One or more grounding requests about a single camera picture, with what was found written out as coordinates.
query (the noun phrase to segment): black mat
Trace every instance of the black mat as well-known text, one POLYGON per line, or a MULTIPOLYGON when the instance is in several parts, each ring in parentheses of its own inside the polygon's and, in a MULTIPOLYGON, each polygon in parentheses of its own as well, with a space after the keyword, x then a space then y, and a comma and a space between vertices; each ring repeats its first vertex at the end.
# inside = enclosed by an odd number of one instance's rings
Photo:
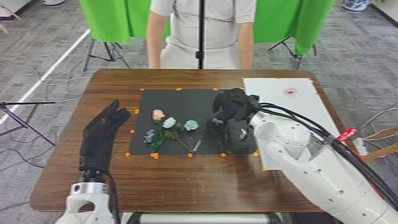
MULTIPOLYGON (((136 134, 131 145, 131 152, 134 155, 148 155, 154 151, 152 144, 145 143, 145 136, 150 130, 155 130, 157 125, 154 122, 154 110, 161 109, 166 113, 166 118, 175 117, 178 123, 187 122, 187 120, 196 120, 200 122, 200 130, 189 134, 182 134, 184 143, 194 146, 202 140, 202 146, 198 149, 198 154, 219 154, 225 151, 230 154, 250 154, 257 150, 257 142, 253 133, 250 130, 250 136, 244 141, 237 140, 234 137, 237 132, 234 132, 228 144, 221 144, 221 139, 216 135, 216 131, 209 125, 214 119, 214 99, 223 91, 214 90, 148 90, 143 93, 141 99, 141 113, 136 120, 136 134)), ((241 130, 248 127, 246 122, 237 123, 230 121, 232 130, 241 130)), ((164 155, 184 155, 189 150, 175 140, 168 140, 162 148, 161 154, 164 155)))

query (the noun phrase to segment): white wall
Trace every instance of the white wall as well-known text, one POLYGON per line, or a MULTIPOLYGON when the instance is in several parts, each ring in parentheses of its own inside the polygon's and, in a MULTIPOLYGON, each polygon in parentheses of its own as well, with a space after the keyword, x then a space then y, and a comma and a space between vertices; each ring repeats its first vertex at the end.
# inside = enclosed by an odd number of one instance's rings
POLYGON ((376 3, 376 5, 395 21, 398 21, 398 0, 386 0, 386 2, 376 3))
MULTIPOLYGON (((0 4, 11 9, 13 12, 27 5, 31 0, 0 0, 0 4)), ((10 17, 8 11, 0 8, 0 17, 10 17)))

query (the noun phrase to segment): pink flower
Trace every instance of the pink flower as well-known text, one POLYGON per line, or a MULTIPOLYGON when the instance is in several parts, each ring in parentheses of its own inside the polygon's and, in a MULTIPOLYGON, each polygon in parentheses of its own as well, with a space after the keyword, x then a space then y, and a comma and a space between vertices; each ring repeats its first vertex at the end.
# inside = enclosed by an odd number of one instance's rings
POLYGON ((166 113, 162 110, 154 110, 154 120, 161 121, 166 117, 166 113))

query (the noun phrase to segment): blue flower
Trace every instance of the blue flower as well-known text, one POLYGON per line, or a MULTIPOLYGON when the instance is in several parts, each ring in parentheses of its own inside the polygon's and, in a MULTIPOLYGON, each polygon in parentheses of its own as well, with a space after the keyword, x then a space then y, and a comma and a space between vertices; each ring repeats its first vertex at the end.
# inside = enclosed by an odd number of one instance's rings
POLYGON ((184 126, 187 131, 194 131, 200 128, 198 121, 189 120, 184 126))
POLYGON ((152 143, 155 138, 155 130, 150 130, 145 136, 145 143, 152 143))
POLYGON ((173 126, 177 125, 177 119, 175 119, 175 117, 171 117, 168 120, 166 120, 166 122, 164 122, 164 128, 173 128, 173 126))

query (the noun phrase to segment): white paper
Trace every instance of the white paper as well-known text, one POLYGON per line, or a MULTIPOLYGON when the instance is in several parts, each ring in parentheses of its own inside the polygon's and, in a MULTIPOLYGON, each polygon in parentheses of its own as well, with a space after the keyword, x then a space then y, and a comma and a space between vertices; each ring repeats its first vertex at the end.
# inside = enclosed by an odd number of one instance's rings
MULTIPOLYGON (((262 103, 274 103, 303 114, 326 127, 335 136, 340 135, 333 117, 317 94, 314 81, 308 78, 248 78, 246 93, 260 96, 262 103)), ((271 158, 267 158, 267 170, 280 170, 271 158)))

